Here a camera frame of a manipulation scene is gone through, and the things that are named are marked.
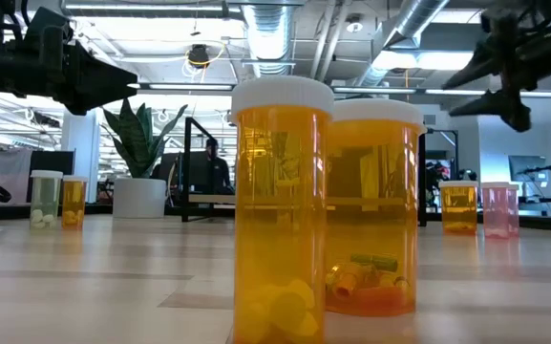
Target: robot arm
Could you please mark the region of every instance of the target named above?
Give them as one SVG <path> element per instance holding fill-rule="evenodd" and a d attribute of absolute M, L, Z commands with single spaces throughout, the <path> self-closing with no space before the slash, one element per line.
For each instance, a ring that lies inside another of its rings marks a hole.
<path fill-rule="evenodd" d="M 26 3 L 23 17 L 29 22 Z M 52 97 L 75 115 L 137 93 L 127 86 L 137 83 L 136 75 L 97 60 L 72 41 L 69 19 L 40 8 L 22 37 L 13 5 L 14 0 L 0 0 L 0 92 Z M 5 24 L 4 14 L 14 24 Z M 12 30 L 15 39 L 4 43 L 2 30 Z"/>
<path fill-rule="evenodd" d="M 551 1 L 533 0 L 517 15 L 510 9 L 492 8 L 481 15 L 490 35 L 477 43 L 469 64 L 453 75 L 443 89 L 452 89 L 487 75 L 500 75 L 502 89 L 487 91 L 462 105 L 451 116 L 498 115 L 518 132 L 531 128 L 530 109 L 521 103 L 520 91 L 534 91 L 538 81 L 551 75 Z M 523 24 L 532 17 L 532 26 Z"/>

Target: white column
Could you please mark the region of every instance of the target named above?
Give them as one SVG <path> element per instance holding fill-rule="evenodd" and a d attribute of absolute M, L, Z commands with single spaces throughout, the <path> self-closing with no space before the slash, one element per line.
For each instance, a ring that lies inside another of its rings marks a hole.
<path fill-rule="evenodd" d="M 90 203 L 96 201 L 101 111 L 94 109 L 87 112 L 86 116 L 76 116 L 65 111 L 63 117 L 61 150 L 75 151 L 74 174 L 89 179 L 86 185 L 86 202 Z"/>

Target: snake plant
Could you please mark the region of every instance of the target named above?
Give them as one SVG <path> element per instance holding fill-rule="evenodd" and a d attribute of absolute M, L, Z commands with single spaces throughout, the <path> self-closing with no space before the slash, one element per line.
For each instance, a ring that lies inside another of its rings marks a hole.
<path fill-rule="evenodd" d="M 186 107 L 188 105 L 180 108 L 178 115 L 162 127 L 158 136 L 153 136 L 152 109 L 146 108 L 145 104 L 138 108 L 136 114 L 128 99 L 122 101 L 119 115 L 103 110 L 110 128 L 120 138 L 110 133 L 114 146 L 126 161 L 133 178 L 150 178 L 154 164 L 164 153 L 164 146 L 169 140 L 165 135 L 176 126 Z"/>

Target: white bottle cap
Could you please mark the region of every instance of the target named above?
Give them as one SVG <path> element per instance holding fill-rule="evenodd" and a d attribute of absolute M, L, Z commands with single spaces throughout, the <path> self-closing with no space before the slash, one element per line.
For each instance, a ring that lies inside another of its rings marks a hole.
<path fill-rule="evenodd" d="M 421 115 L 419 108 L 403 101 L 367 98 L 334 102 L 332 121 L 359 119 L 397 120 L 416 124 L 421 128 L 421 133 L 426 132 L 424 117 Z"/>
<path fill-rule="evenodd" d="M 82 176 L 63 176 L 63 182 L 87 182 L 88 178 Z"/>
<path fill-rule="evenodd" d="M 268 105 L 296 105 L 321 110 L 332 116 L 334 94 L 327 85 L 300 76 L 264 76 L 233 89 L 231 120 L 247 109 Z"/>
<path fill-rule="evenodd" d="M 510 183 L 507 182 L 489 182 L 481 183 L 481 188 L 509 188 Z"/>
<path fill-rule="evenodd" d="M 31 172 L 31 178 L 55 178 L 62 179 L 63 172 L 49 171 L 49 170 L 33 170 Z"/>
<path fill-rule="evenodd" d="M 478 187 L 478 182 L 473 181 L 446 181 L 440 182 L 438 187 Z"/>

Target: potted plant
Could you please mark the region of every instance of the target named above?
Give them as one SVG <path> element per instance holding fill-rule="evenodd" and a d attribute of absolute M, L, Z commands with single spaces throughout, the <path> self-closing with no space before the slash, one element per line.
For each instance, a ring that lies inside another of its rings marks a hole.
<path fill-rule="evenodd" d="M 129 100 L 124 99 L 119 115 L 103 110 L 110 128 L 119 137 L 117 139 L 110 133 L 114 146 L 133 177 L 119 178 L 114 182 L 115 218 L 146 219 L 164 215 L 166 183 L 150 179 L 150 174 L 164 153 L 169 140 L 165 135 L 176 126 L 187 106 L 180 108 L 178 115 L 164 125 L 158 136 L 153 136 L 152 109 L 146 108 L 145 104 L 134 113 Z"/>

